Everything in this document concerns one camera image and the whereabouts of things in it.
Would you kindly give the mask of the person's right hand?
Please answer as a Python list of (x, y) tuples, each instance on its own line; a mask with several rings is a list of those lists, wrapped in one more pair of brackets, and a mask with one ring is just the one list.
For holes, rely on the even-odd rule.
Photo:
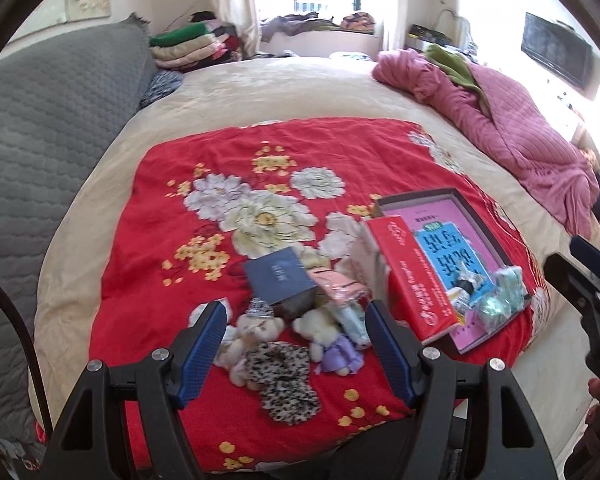
[(600, 378), (592, 377), (588, 381), (588, 393), (596, 401), (596, 403), (588, 409), (588, 414), (585, 416), (585, 423), (590, 426), (600, 410)]

